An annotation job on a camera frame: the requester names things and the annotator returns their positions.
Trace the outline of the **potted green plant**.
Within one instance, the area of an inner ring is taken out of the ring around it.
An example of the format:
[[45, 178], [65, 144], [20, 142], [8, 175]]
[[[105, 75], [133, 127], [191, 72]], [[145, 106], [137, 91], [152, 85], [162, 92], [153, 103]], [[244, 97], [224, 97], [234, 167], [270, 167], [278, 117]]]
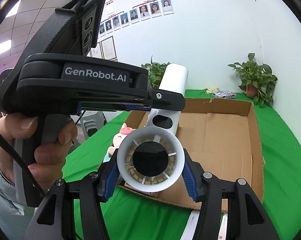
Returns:
[[242, 63], [234, 62], [228, 64], [241, 81], [238, 86], [246, 93], [248, 98], [253, 99], [254, 104], [260, 108], [265, 104], [273, 106], [273, 94], [278, 77], [273, 74], [271, 67], [265, 63], [258, 64], [255, 53], [248, 54], [248, 60]]
[[165, 70], [170, 62], [167, 63], [158, 63], [153, 61], [153, 57], [150, 59], [150, 63], [142, 64], [141, 67], [148, 71], [148, 81], [153, 88], [159, 88], [161, 80]]

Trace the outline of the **left potted green plant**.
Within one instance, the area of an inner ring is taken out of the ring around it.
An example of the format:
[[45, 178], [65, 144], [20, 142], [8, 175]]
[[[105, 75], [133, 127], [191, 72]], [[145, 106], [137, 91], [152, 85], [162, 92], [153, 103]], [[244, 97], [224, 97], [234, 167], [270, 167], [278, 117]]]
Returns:
[[158, 63], [153, 61], [153, 57], [150, 59], [150, 63], [142, 64], [141, 67], [148, 71], [148, 81], [153, 88], [159, 88], [161, 80], [165, 70], [170, 62], [167, 63]]

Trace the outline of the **small colourful box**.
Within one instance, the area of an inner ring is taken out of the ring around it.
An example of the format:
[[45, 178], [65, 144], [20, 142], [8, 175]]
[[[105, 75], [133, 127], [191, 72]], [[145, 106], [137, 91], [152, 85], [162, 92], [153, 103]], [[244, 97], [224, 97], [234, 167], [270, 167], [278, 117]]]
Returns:
[[219, 99], [236, 99], [236, 93], [230, 92], [230, 91], [215, 91], [212, 92], [212, 95], [214, 98]]

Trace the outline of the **white flat rectangular device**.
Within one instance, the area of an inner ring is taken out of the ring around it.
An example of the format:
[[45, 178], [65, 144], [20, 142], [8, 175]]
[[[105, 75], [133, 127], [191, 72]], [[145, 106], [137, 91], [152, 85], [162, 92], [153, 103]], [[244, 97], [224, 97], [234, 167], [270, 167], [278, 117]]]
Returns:
[[185, 229], [183, 231], [183, 234], [180, 238], [180, 240], [192, 240], [193, 236], [195, 234], [198, 218], [199, 218], [200, 212], [198, 210], [193, 210], [190, 213], [190, 216], [187, 220]]

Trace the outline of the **right potted green plant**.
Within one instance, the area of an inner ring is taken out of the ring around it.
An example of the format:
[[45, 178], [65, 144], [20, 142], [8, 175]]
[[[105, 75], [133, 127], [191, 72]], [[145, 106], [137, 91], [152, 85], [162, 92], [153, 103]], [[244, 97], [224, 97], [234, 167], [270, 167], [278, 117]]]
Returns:
[[248, 98], [253, 99], [254, 104], [260, 108], [265, 104], [273, 106], [273, 94], [278, 77], [273, 74], [271, 67], [265, 63], [258, 64], [255, 53], [248, 54], [248, 60], [242, 63], [234, 62], [228, 64], [241, 81], [238, 86], [246, 93]]

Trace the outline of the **portrait photos on wall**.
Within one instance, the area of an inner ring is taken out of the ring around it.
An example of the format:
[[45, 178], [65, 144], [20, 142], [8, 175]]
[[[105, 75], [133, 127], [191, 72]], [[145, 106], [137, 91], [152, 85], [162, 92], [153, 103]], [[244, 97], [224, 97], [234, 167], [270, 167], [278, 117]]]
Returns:
[[133, 9], [109, 16], [100, 23], [98, 34], [99, 37], [103, 37], [129, 25], [170, 14], [174, 14], [171, 0], [150, 1], [133, 7]]

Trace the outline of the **framed certificates on wall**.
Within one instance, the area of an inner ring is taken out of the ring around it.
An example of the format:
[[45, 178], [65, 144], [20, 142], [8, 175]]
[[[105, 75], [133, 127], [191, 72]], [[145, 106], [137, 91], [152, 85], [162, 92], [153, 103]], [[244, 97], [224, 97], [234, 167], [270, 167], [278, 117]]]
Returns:
[[113, 36], [98, 42], [96, 47], [91, 49], [90, 56], [98, 59], [117, 61]]

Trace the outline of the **large open cardboard box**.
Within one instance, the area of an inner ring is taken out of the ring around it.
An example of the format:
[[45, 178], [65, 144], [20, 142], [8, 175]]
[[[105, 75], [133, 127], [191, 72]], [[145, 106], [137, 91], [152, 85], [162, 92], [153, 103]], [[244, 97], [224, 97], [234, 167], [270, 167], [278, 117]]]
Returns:
[[[186, 99], [178, 114], [132, 111], [126, 124], [133, 132], [126, 136], [117, 153], [117, 165], [124, 188], [139, 195], [179, 207], [201, 207], [188, 195], [182, 178], [186, 162], [182, 150], [217, 178], [243, 178], [259, 200], [263, 200], [264, 176], [260, 132], [253, 104], [232, 99]], [[164, 146], [167, 167], [155, 177], [138, 172], [133, 154], [151, 141]]]

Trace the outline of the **white handheld fan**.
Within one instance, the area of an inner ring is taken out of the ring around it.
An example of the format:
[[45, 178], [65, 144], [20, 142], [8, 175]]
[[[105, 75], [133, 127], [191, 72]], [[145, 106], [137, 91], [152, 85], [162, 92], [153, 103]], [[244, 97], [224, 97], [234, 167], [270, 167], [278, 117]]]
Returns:
[[182, 174], [185, 154], [176, 137], [181, 111], [152, 109], [145, 126], [131, 132], [117, 152], [118, 170], [125, 182], [142, 192], [159, 192]]

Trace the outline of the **green white medicine box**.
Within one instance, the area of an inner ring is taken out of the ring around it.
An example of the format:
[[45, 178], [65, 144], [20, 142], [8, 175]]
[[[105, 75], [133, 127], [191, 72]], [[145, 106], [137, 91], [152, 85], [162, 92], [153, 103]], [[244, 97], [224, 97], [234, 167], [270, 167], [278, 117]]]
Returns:
[[228, 214], [225, 213], [222, 216], [219, 233], [218, 233], [218, 240], [226, 240], [227, 236], [227, 225], [228, 225]]

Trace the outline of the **pink pig plush toy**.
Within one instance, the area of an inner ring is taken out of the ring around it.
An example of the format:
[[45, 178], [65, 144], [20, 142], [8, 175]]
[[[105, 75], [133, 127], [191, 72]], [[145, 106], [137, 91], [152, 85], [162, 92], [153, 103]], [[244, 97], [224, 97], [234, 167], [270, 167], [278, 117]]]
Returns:
[[115, 150], [120, 147], [120, 144], [123, 142], [125, 137], [133, 131], [134, 131], [133, 128], [128, 127], [126, 123], [123, 123], [119, 132], [116, 135], [114, 135], [114, 137], [112, 139], [112, 145], [108, 147], [106, 155], [102, 161], [103, 163], [110, 161]]

